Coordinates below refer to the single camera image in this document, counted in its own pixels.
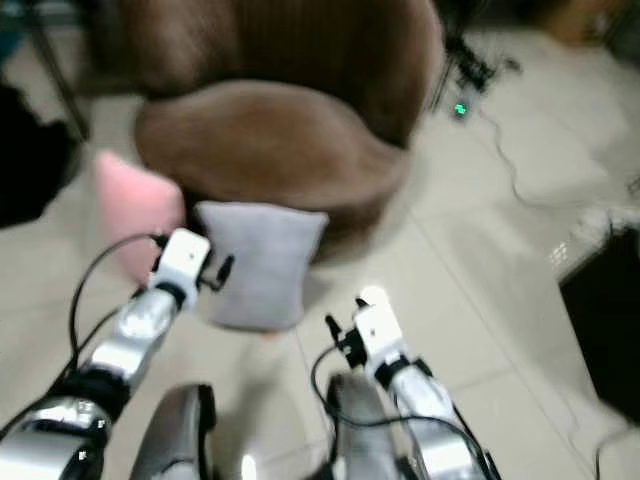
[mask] pink pillow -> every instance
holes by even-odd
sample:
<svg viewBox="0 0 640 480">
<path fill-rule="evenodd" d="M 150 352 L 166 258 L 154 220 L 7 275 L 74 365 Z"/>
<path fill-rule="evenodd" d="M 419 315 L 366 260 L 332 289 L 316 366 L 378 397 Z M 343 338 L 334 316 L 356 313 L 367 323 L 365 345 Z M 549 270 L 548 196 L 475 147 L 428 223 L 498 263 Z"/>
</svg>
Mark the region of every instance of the pink pillow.
<svg viewBox="0 0 640 480">
<path fill-rule="evenodd" d="M 185 223 L 182 192 L 171 180 L 134 167 L 112 152 L 98 154 L 96 183 L 112 242 L 136 233 L 170 233 Z M 158 249 L 140 240 L 117 252 L 127 274 L 146 285 Z"/>
</svg>

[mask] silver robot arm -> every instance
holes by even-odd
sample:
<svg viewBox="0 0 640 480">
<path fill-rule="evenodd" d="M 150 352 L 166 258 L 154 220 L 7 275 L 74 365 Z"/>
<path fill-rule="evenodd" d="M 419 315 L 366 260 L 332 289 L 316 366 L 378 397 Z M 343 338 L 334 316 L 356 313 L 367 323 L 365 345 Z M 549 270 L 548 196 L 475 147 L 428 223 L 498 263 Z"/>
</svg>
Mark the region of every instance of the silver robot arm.
<svg viewBox="0 0 640 480">
<path fill-rule="evenodd" d="M 457 427 L 475 442 L 447 390 L 421 359 L 412 357 L 384 290 L 367 287 L 357 303 L 355 328 L 346 334 L 328 318 L 334 340 L 350 366 L 362 365 L 366 377 L 388 392 L 402 416 L 447 422 L 405 422 L 414 441 L 416 473 L 430 480 L 498 480 L 491 457 L 476 451 L 467 437 L 449 427 Z"/>
<path fill-rule="evenodd" d="M 149 288 L 118 314 L 110 336 L 0 441 L 0 478 L 100 478 L 103 451 L 177 314 L 192 308 L 209 241 L 178 229 Z"/>
</svg>

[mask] tile floor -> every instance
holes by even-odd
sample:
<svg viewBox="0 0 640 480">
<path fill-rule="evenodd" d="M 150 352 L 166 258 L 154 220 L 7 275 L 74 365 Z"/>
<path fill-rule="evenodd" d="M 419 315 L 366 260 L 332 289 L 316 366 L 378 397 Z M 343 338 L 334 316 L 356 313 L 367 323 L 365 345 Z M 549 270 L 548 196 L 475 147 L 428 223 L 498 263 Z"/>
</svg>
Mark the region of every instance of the tile floor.
<svg viewBox="0 0 640 480">
<path fill-rule="evenodd" d="M 347 322 L 353 295 L 369 283 L 387 288 L 411 348 L 450 388 L 503 478 L 592 478 L 595 445 L 623 421 L 596 399 L 556 287 L 579 252 L 571 246 L 559 266 L 549 254 L 569 238 L 576 200 L 621 201 L 624 182 L 640 173 L 640 74 L 605 51 L 569 51 L 535 32 L 474 41 L 488 55 L 522 63 L 524 73 L 505 74 L 482 108 L 502 126 L 519 191 L 558 208 L 515 201 L 485 120 L 426 118 L 411 179 L 378 234 L 361 255 L 309 273 L 307 315 L 295 331 L 265 338 L 210 328 L 200 320 L 206 301 L 177 322 L 115 430 L 104 478 L 127 477 L 163 392 L 192 380 L 215 387 L 220 424 L 212 447 L 228 478 L 241 478 L 247 454 L 261 480 L 308 473 L 328 445 L 328 423 L 308 383 L 309 365 L 330 340 L 323 315 Z M 73 74 L 77 33 L 56 33 L 55 42 Z M 28 43 L 6 74 L 45 118 L 61 114 Z M 135 161 L 139 102 L 94 100 L 87 168 L 42 219 L 0 232 L 0 420 L 40 392 L 67 355 L 70 293 L 105 241 L 90 161 L 104 147 Z M 100 272 L 83 301 L 83 328 L 130 288 L 114 266 Z M 336 359 L 331 367 L 343 365 Z M 639 453 L 637 433 L 613 445 L 603 478 L 637 478 Z"/>
</svg>

